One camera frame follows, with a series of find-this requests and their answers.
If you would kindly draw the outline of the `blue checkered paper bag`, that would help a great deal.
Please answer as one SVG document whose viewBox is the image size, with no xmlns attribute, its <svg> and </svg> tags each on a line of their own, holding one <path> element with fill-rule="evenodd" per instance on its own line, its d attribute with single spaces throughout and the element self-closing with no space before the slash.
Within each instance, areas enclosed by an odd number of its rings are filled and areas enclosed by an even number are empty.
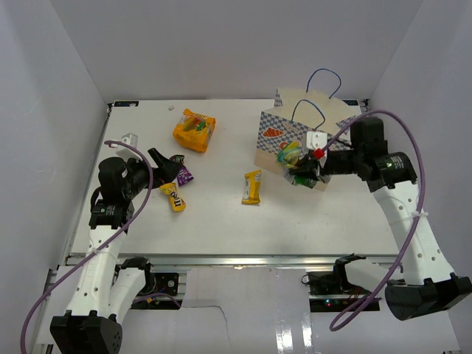
<svg viewBox="0 0 472 354">
<path fill-rule="evenodd" d="M 329 94 L 310 88 L 313 77 L 327 72 L 337 79 L 338 84 Z M 290 142 L 304 147 L 308 131 L 322 131 L 331 139 L 353 117 L 361 113 L 357 100 L 341 100 L 336 93 L 341 88 L 341 77 L 333 70 L 316 69 L 308 78 L 304 88 L 279 88 L 276 91 L 274 107 L 260 114 L 254 163 L 265 170 L 283 176 L 283 169 L 277 164 L 277 154 Z M 326 184 L 314 188 L 325 190 Z"/>
</svg>

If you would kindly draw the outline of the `yellow m&m's packet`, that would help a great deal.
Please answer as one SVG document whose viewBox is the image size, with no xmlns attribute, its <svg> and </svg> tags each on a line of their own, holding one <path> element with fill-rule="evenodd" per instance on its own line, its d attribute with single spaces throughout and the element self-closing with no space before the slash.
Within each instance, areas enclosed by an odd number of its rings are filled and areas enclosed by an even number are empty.
<svg viewBox="0 0 472 354">
<path fill-rule="evenodd" d="M 168 197 L 170 206 L 174 212 L 182 212 L 186 209 L 184 199 L 179 195 L 177 184 L 174 182 L 163 184 L 159 190 Z"/>
</svg>

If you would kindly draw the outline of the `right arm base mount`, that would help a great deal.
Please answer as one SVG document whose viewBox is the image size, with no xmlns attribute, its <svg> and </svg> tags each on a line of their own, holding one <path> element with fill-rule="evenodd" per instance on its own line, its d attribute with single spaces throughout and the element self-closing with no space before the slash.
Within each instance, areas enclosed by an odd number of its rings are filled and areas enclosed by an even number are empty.
<svg viewBox="0 0 472 354">
<path fill-rule="evenodd" d="M 369 291 L 356 285 L 344 287 L 332 271 L 308 272 L 300 282 L 308 288 L 311 313 L 340 313 L 369 295 Z"/>
</svg>

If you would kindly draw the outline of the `white front cover sheet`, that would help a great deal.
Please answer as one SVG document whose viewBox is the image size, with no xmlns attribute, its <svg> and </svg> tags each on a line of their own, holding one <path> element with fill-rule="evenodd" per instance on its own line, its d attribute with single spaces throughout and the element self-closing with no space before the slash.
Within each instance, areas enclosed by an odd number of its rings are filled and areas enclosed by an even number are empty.
<svg viewBox="0 0 472 354">
<path fill-rule="evenodd" d="M 130 310 L 122 353 L 445 353 L 459 350 L 446 312 L 401 322 L 381 304 L 331 332 L 313 313 L 301 269 L 194 268 L 183 305 Z"/>
</svg>

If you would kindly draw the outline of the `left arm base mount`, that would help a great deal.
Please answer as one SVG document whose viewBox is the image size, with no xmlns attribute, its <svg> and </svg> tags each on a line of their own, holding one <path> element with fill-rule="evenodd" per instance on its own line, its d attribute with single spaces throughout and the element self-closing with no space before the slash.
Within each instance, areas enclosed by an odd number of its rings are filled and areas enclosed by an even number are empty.
<svg viewBox="0 0 472 354">
<path fill-rule="evenodd" d="M 150 273 L 144 288 L 138 295 L 147 296 L 154 293 L 163 293 L 176 296 L 178 294 L 178 284 L 178 273 Z"/>
</svg>

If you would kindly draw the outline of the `green fox's candy bag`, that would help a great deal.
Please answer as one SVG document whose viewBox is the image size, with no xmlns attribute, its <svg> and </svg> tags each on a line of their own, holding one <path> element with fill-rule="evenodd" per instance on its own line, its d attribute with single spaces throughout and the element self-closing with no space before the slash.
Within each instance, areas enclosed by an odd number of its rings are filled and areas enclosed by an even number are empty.
<svg viewBox="0 0 472 354">
<path fill-rule="evenodd" d="M 276 161 L 283 169 L 284 178 L 295 186 L 303 186 L 313 189 L 316 184 L 302 184 L 301 173 L 295 173 L 296 163 L 306 154 L 309 154 L 298 142 L 290 142 L 283 146 L 277 154 Z"/>
</svg>

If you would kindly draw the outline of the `orange mango gummy bag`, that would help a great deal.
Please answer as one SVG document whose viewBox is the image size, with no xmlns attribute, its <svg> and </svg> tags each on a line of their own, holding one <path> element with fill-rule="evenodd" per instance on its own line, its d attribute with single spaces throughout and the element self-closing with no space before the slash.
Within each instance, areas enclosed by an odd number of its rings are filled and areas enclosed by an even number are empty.
<svg viewBox="0 0 472 354">
<path fill-rule="evenodd" d="M 186 108 L 180 122 L 173 130 L 173 138 L 183 148 L 205 153 L 214 133 L 216 118 L 196 113 Z"/>
</svg>

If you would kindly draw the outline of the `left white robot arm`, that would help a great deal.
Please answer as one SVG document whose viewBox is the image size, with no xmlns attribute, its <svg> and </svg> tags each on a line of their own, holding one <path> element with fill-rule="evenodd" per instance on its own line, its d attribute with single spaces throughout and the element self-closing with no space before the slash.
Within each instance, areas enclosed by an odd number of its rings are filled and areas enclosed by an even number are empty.
<svg viewBox="0 0 472 354">
<path fill-rule="evenodd" d="M 52 318 L 49 330 L 61 353 L 118 353 L 122 321 L 139 294 L 156 285 L 145 257 L 118 265 L 119 252 L 138 210 L 133 199 L 177 178 L 183 165 L 148 151 L 151 167 L 132 148 L 128 156 L 109 157 L 98 165 L 99 187 L 91 199 L 88 251 L 80 277 L 62 316 Z"/>
</svg>

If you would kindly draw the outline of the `yellow snack bar packet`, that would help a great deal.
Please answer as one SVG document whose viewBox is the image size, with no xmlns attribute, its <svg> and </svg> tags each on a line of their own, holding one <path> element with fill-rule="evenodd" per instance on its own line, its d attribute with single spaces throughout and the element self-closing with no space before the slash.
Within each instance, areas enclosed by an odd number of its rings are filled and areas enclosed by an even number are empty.
<svg viewBox="0 0 472 354">
<path fill-rule="evenodd" d="M 260 203 L 260 184 L 262 170 L 255 170 L 244 175 L 246 186 L 242 204 L 253 205 Z"/>
</svg>

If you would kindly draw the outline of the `purple m&m's packet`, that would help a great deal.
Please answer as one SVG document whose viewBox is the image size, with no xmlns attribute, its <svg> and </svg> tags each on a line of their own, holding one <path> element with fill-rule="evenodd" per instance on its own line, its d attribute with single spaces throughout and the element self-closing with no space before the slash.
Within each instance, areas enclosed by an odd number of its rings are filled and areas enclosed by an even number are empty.
<svg viewBox="0 0 472 354">
<path fill-rule="evenodd" d="M 170 157 L 170 160 L 181 165 L 181 169 L 177 175 L 177 183 L 180 187 L 183 187 L 185 184 L 188 184 L 194 180 L 192 173 L 184 164 L 184 155 L 173 155 Z"/>
</svg>

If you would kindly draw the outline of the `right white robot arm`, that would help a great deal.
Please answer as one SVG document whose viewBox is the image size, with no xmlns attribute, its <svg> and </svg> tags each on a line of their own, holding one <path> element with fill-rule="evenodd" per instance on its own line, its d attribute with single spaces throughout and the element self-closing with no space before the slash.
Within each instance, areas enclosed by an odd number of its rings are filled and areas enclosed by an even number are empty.
<svg viewBox="0 0 472 354">
<path fill-rule="evenodd" d="M 348 307 L 354 315 L 377 296 L 385 299 L 392 315 L 401 321 L 452 308 L 471 294 L 471 280 L 456 275 L 436 241 L 423 209 L 424 172 L 416 171 L 405 153 L 389 152 L 381 119 L 359 119 L 349 130 L 346 150 L 329 150 L 327 146 L 337 139 L 328 139 L 326 133 L 305 133 L 304 156 L 290 174 L 313 182 L 336 175 L 358 176 L 383 211 L 399 252 L 390 268 L 357 254 L 337 259 L 334 288 L 342 294 L 357 287 L 367 291 Z"/>
</svg>

